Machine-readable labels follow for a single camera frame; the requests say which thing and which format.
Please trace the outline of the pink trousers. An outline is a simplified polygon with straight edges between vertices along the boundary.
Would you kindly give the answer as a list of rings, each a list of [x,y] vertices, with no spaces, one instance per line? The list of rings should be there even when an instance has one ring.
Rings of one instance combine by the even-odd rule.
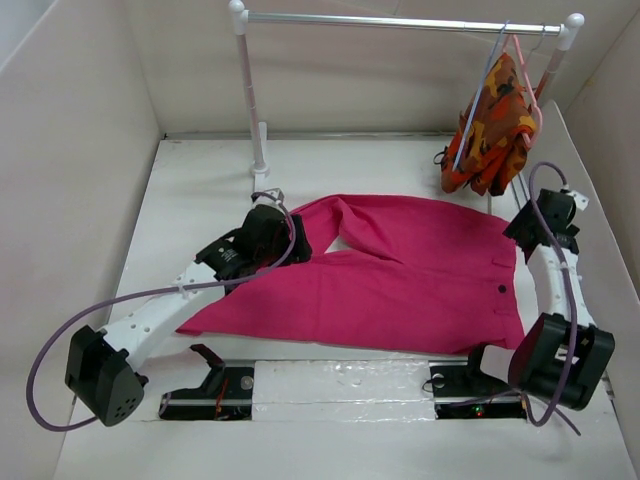
[[[182,334],[431,354],[523,340],[503,219],[395,195],[331,195],[297,214],[311,259],[237,287]]]

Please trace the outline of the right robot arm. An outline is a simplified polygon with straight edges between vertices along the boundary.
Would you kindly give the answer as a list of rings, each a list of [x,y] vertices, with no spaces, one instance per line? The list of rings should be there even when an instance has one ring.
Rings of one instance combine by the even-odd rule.
[[[615,349],[587,310],[577,272],[579,228],[573,194],[542,189],[506,228],[534,278],[539,317],[515,350],[509,382],[549,401],[564,362],[571,359],[559,404],[582,410],[590,402]]]

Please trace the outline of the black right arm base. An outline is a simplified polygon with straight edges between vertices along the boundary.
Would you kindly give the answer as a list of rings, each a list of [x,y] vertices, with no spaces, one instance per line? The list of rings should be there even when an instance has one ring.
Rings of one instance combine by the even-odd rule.
[[[526,420],[521,396],[499,378],[481,371],[487,344],[465,358],[431,360],[422,390],[431,395],[437,420]]]

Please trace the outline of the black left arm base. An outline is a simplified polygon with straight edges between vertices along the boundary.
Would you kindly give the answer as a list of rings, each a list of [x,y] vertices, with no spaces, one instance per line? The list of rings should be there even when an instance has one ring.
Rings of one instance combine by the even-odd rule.
[[[251,420],[256,362],[225,362],[204,344],[191,345],[190,350],[205,360],[209,371],[198,387],[165,393],[158,417],[166,421]]]

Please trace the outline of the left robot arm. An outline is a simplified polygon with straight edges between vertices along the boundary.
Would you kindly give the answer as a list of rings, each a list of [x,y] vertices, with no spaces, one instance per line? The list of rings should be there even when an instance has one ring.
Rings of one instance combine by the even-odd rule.
[[[204,307],[250,282],[258,271],[310,260],[301,215],[259,204],[243,224],[204,247],[172,285],[153,293],[125,318],[71,338],[65,383],[105,426],[115,426],[139,406],[145,378],[139,374],[153,350]]]

